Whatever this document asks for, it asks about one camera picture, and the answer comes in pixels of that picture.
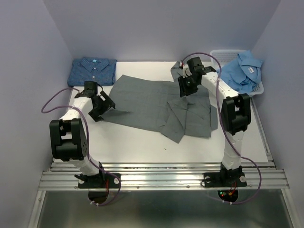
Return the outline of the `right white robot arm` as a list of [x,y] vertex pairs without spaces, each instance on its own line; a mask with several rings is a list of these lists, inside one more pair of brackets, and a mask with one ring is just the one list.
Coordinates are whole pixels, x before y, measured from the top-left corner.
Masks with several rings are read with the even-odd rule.
[[247,186],[241,165],[241,147],[244,132],[251,123],[251,105],[248,94],[232,89],[211,66],[204,66],[199,57],[180,63],[182,74],[178,77],[180,95],[189,96],[198,86],[207,88],[215,97],[219,123],[225,137],[224,155],[218,172],[203,174],[205,188],[228,188]]

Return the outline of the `grey long sleeve shirt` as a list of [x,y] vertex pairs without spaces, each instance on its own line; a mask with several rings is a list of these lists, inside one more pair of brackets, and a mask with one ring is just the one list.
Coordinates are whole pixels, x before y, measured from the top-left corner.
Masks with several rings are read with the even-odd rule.
[[122,75],[109,97],[114,109],[103,114],[110,123],[160,132],[179,143],[183,136],[210,138],[218,127],[217,109],[211,105],[209,91],[180,97],[177,78],[182,70],[176,62],[171,68],[173,81],[150,81]]

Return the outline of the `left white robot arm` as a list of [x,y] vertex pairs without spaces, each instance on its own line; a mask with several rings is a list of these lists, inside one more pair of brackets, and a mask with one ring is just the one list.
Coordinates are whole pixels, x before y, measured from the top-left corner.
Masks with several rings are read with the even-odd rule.
[[120,184],[119,175],[106,172],[89,153],[89,130],[85,117],[89,115],[99,122],[105,112],[115,108],[111,98],[104,91],[98,91],[99,86],[97,82],[86,81],[83,91],[76,94],[67,112],[49,124],[53,158],[68,162],[81,172],[75,175],[80,189],[119,188]]

